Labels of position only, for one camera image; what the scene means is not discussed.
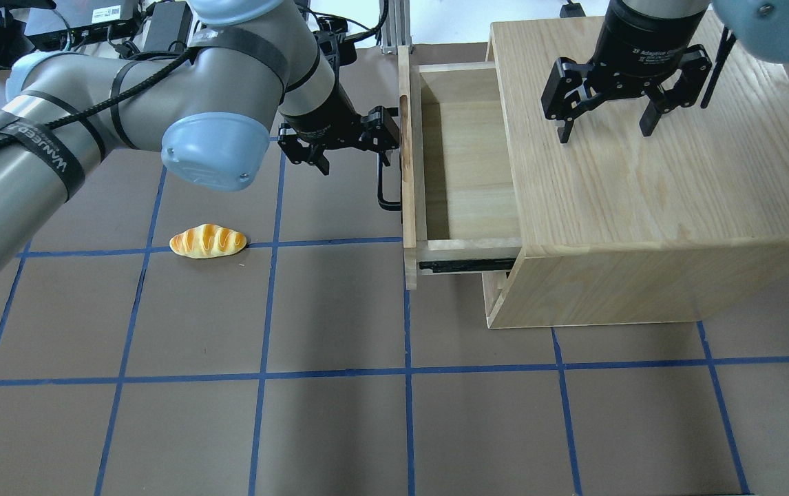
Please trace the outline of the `black gripper near bread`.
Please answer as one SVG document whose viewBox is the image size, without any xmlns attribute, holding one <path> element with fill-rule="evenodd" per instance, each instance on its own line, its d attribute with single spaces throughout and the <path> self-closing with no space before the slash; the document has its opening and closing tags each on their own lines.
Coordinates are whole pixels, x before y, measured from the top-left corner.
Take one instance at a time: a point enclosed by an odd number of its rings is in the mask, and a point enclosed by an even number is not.
<svg viewBox="0 0 789 496">
<path fill-rule="evenodd" d="M 280 131 L 277 143 L 284 156 L 293 163 L 316 167 L 323 176 L 330 173 L 325 157 L 327 149 L 356 148 L 373 152 L 386 167 L 390 153 L 400 148 L 401 131 L 395 119 L 397 107 L 374 107 L 365 116 L 356 113 L 353 103 L 340 83 L 318 107 L 312 110 L 287 110 L 280 107 L 284 121 L 292 131 Z M 301 144 L 300 139 L 308 144 Z"/>
</svg>

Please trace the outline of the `silver robot arm near bread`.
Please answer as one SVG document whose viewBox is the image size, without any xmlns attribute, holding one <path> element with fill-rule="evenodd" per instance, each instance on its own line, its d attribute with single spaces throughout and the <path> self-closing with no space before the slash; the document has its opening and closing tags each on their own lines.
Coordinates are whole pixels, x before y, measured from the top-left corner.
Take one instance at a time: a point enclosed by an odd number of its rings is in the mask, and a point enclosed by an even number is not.
<svg viewBox="0 0 789 496">
<path fill-rule="evenodd" d="M 159 153 L 190 183 L 240 191 L 271 144 L 329 172 L 325 151 L 401 147 L 399 115 L 354 109 L 332 50 L 293 1 L 190 1 L 204 25 L 168 61 L 35 52 L 0 109 L 0 271 L 118 148 Z"/>
</svg>

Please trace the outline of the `silver robot arm over cabinet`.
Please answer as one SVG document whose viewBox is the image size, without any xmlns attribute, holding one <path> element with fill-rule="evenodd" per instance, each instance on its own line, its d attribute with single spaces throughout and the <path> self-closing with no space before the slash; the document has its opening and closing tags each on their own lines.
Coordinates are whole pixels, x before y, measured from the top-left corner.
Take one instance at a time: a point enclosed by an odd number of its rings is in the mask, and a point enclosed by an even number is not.
<svg viewBox="0 0 789 496">
<path fill-rule="evenodd" d="M 611 1 L 586 63 L 555 60 L 540 95 L 546 119 L 567 143 L 575 120 L 607 101 L 649 100 L 649 137 L 678 107 L 707 107 L 735 44 L 770 63 L 789 63 L 789 1 Z"/>
</svg>

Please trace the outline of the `black gripper over cabinet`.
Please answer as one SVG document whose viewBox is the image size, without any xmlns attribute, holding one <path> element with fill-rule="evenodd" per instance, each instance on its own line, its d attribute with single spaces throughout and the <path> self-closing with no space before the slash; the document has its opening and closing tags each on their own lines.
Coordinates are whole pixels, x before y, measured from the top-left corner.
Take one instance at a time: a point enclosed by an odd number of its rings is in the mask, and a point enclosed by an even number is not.
<svg viewBox="0 0 789 496">
<path fill-rule="evenodd" d="M 540 97 L 559 142 L 567 144 L 577 118 L 605 101 L 647 94 L 645 137 L 664 115 L 693 106 L 712 67 L 706 48 L 689 44 L 703 16 L 703 1 L 609 2 L 589 63 L 556 59 Z"/>
</svg>

